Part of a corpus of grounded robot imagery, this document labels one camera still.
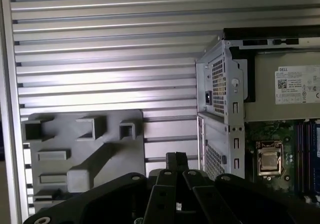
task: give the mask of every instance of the power supply unit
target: power supply unit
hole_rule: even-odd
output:
[[[199,168],[320,201],[320,26],[226,28],[196,62]]]

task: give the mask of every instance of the black plastic part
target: black plastic part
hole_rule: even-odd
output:
[[[42,217],[50,217],[50,224],[132,224],[142,217],[144,224],[318,224],[320,220],[319,208],[231,174],[213,182],[198,170],[163,169],[151,188],[146,177],[129,173],[39,211],[24,223],[34,224]],[[181,210],[176,210],[178,196],[184,197]]]
[[[268,40],[267,39],[243,40],[242,44],[244,46],[263,46],[263,45],[268,45]]]
[[[177,172],[160,171],[153,186],[143,224],[174,224],[176,213]]]
[[[247,92],[248,96],[245,103],[254,103],[256,101],[256,51],[240,50],[239,47],[230,47],[233,60],[247,60]]]
[[[129,173],[39,211],[24,224],[34,224],[42,217],[50,217],[50,224],[133,223],[133,214],[141,217],[146,210],[146,187],[145,176]]]
[[[299,45],[299,39],[298,38],[291,38],[291,39],[275,39],[273,40],[273,45],[281,45],[281,44],[287,44],[287,45]]]
[[[208,90],[205,92],[205,104],[212,105],[212,91]]]
[[[168,152],[166,154],[166,168],[183,172],[189,170],[188,157],[185,152]]]
[[[224,40],[320,37],[320,25],[225,28]]]

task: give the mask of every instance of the sticker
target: sticker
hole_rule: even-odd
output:
[[[283,66],[275,72],[275,104],[320,103],[320,65]]]
[[[320,128],[316,129],[316,156],[320,158]]]

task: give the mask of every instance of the screw hole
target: screw hole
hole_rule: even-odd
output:
[[[158,207],[158,209],[163,210],[165,209],[165,205],[164,204],[158,204],[156,205]]]

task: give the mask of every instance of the metal frame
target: metal frame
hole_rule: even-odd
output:
[[[2,0],[0,104],[11,223],[29,217],[10,0]]]
[[[245,35],[242,35],[239,39],[229,40],[228,35],[226,36],[225,33],[223,35],[220,34],[213,42],[213,48],[211,48],[210,51],[205,50],[203,57],[196,62],[198,119],[202,120],[202,131],[199,131],[199,135],[201,134],[202,138],[198,139],[198,149],[203,150],[201,156],[199,156],[199,158],[202,158],[202,162],[199,161],[201,169],[208,171],[206,170],[206,162],[204,161],[208,158],[205,153],[206,145],[210,145],[209,140],[214,138],[213,134],[208,132],[207,127],[217,131],[219,130],[218,126],[224,124],[227,127],[224,144],[226,150],[228,150],[224,153],[227,155],[226,172],[242,178],[245,177],[245,100],[250,97],[250,91],[252,92],[252,90],[249,90],[250,83],[248,79],[249,56],[254,53],[254,50],[257,50],[256,53],[259,54],[320,50],[320,37],[310,37],[317,28],[301,28],[303,31],[302,36],[306,37],[295,37],[294,35],[296,35],[298,29],[295,29],[291,36],[280,36],[279,38],[254,36],[245,38]],[[277,34],[281,33],[276,28],[273,28],[272,31],[274,30]],[[250,36],[249,28],[242,31],[239,30],[239,32],[242,34],[243,32],[248,33]],[[232,30],[230,38],[236,34],[237,33]],[[250,42],[247,42],[246,45],[244,45],[243,40],[263,40],[264,44],[257,42],[248,45]],[[233,53],[234,48],[238,49],[237,52],[242,53],[242,55]],[[213,78],[211,76],[213,65],[211,66],[211,63],[220,59],[224,61],[224,76],[226,77],[226,95],[224,96],[224,114],[222,115],[221,113],[217,113],[212,103],[206,102],[205,98],[205,95],[213,89]],[[219,149],[219,146],[215,143],[211,145],[213,148]]]

